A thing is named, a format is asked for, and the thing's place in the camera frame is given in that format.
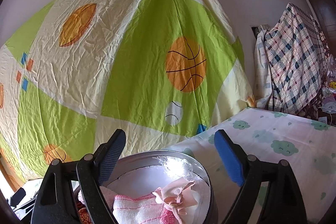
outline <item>crib mattress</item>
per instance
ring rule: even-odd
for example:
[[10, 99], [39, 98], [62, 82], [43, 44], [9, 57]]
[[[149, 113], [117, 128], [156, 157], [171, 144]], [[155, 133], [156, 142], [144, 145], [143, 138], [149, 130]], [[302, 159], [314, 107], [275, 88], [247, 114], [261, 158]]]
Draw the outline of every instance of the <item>crib mattress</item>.
[[[234, 143], [262, 161], [286, 159], [298, 181], [307, 218], [317, 223], [336, 196], [336, 128], [289, 114], [247, 108], [188, 140], [168, 147], [197, 159], [207, 170], [219, 208], [219, 223], [228, 213], [239, 187], [233, 183], [214, 146], [224, 129]], [[256, 223], [267, 185], [262, 184], [249, 223]]]

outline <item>green and cream sheet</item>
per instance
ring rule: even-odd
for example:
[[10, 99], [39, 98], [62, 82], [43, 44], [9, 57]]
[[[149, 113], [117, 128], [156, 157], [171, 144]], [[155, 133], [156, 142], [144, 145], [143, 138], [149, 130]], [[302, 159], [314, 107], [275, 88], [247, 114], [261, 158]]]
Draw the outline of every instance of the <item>green and cream sheet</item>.
[[27, 180], [117, 128], [178, 143], [254, 105], [243, 63], [218, 0], [53, 0], [0, 50], [1, 153]]

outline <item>black object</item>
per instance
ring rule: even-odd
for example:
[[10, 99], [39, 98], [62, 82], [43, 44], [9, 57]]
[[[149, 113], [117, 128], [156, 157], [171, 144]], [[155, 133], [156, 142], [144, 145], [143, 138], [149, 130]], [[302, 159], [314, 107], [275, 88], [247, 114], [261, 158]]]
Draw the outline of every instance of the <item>black object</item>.
[[9, 205], [11, 207], [15, 207], [23, 200], [23, 198], [26, 196], [26, 191], [20, 187], [19, 190], [17, 190], [14, 195], [11, 196], [9, 199]]
[[[245, 179], [223, 224], [248, 222], [260, 185], [265, 181], [269, 183], [258, 224], [307, 224], [300, 188], [288, 161], [280, 160], [275, 164], [260, 161], [254, 155], [246, 155], [241, 146], [234, 144], [224, 130], [215, 133], [214, 141], [227, 170], [231, 169], [231, 172], [235, 173], [229, 174], [230, 177], [237, 178], [242, 174]], [[229, 146], [240, 165], [232, 167], [232, 161], [227, 162], [229, 157], [221, 151], [221, 144], [223, 147]]]
[[13, 209], [9, 206], [8, 200], [5, 199], [1, 191], [0, 191], [0, 220], [1, 224], [22, 224], [22, 222], [13, 212]]
[[78, 180], [85, 206], [95, 224], [118, 224], [107, 207], [99, 189], [98, 180], [107, 178], [121, 155], [126, 143], [125, 132], [117, 129], [106, 144], [81, 160], [62, 163], [54, 159], [44, 176], [36, 198], [31, 224], [78, 224], [79, 216], [74, 202], [71, 181]]
[[19, 208], [14, 209], [15, 215], [17, 216], [19, 220], [21, 220], [21, 223], [23, 224], [31, 223], [35, 200], [36, 200], [36, 197], [32, 198], [25, 204], [21, 205]]
[[335, 224], [336, 220], [336, 198], [330, 205], [327, 212], [324, 214], [322, 219], [319, 221], [318, 224]]

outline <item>plaid blanket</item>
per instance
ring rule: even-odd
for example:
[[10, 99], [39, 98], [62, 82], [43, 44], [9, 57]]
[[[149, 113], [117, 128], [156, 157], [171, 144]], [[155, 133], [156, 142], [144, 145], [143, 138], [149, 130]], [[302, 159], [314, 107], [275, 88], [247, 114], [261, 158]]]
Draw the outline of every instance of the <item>plaid blanket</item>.
[[314, 18], [289, 3], [278, 24], [257, 39], [257, 107], [297, 114], [317, 96], [328, 53]]

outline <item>pink cloth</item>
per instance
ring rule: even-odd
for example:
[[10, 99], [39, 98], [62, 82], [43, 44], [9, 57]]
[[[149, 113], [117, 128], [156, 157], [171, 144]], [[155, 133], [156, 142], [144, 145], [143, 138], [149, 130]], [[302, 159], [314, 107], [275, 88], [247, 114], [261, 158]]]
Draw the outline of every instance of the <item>pink cloth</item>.
[[198, 204], [191, 190], [194, 184], [195, 181], [179, 178], [153, 192], [156, 203], [163, 204], [167, 210], [172, 211], [179, 224], [185, 224], [181, 218], [181, 215], [186, 215], [185, 208]]
[[113, 204], [113, 215], [118, 223], [127, 224], [175, 224], [172, 211], [155, 202], [153, 194], [140, 198], [116, 195]]

